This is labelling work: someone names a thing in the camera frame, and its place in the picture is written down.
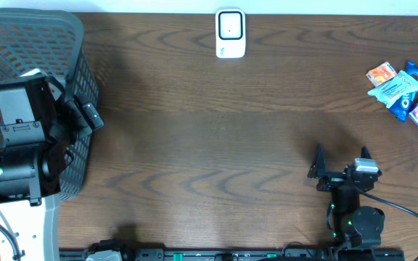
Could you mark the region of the blue Oreo cookie pack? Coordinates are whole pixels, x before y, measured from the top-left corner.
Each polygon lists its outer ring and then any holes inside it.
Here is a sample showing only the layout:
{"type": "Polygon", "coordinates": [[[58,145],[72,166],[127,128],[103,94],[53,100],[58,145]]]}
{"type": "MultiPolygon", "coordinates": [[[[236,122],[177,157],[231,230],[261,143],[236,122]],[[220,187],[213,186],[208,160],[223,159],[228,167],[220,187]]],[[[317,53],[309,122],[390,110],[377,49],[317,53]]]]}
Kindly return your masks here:
{"type": "MultiPolygon", "coordinates": [[[[406,63],[405,72],[418,82],[418,65],[413,61],[406,63]]],[[[411,92],[401,96],[389,109],[389,111],[396,116],[401,122],[406,122],[412,104],[416,98],[417,92],[411,92]]]]}

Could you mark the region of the green wet wipes pack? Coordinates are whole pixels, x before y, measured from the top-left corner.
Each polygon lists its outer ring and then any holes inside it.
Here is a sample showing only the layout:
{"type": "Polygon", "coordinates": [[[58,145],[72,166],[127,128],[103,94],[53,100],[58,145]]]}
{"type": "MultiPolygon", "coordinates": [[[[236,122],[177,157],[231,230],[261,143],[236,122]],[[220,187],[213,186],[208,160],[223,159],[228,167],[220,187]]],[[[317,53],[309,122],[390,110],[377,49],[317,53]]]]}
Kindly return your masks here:
{"type": "Polygon", "coordinates": [[[391,108],[399,98],[418,91],[418,81],[401,70],[395,77],[368,91],[387,108],[391,108]]]}

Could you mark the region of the orange tissue pack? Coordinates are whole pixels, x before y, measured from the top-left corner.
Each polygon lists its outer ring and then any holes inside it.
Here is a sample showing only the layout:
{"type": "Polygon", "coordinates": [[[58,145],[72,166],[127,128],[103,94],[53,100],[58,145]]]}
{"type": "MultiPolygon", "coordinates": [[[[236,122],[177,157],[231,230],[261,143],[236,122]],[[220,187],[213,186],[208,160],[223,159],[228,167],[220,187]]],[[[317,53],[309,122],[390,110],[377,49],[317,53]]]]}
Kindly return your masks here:
{"type": "Polygon", "coordinates": [[[389,62],[383,62],[381,65],[371,69],[366,73],[366,77],[374,87],[378,87],[388,80],[391,80],[396,75],[397,72],[389,62]]]}

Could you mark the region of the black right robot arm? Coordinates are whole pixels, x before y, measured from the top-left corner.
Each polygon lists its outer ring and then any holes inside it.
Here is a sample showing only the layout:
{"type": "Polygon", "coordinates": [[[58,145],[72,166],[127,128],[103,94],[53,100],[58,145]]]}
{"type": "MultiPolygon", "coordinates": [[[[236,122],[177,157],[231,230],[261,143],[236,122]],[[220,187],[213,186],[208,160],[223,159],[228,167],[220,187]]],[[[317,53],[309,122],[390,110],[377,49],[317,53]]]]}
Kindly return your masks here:
{"type": "Polygon", "coordinates": [[[381,244],[385,214],[375,207],[362,206],[360,201],[381,175],[366,147],[361,148],[361,156],[352,164],[337,172],[326,168],[324,147],[317,146],[308,177],[318,181],[317,191],[331,194],[327,225],[339,247],[369,249],[381,244]]]}

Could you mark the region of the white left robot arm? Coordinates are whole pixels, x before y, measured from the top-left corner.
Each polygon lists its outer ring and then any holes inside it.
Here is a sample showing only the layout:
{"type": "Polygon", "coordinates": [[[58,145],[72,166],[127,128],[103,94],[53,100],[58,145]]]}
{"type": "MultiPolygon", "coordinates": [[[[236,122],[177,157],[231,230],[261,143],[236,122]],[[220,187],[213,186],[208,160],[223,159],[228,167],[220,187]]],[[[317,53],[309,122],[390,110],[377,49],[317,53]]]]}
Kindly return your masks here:
{"type": "Polygon", "coordinates": [[[79,192],[104,122],[87,95],[40,72],[0,83],[0,113],[1,259],[58,260],[61,196],[79,192]]]}

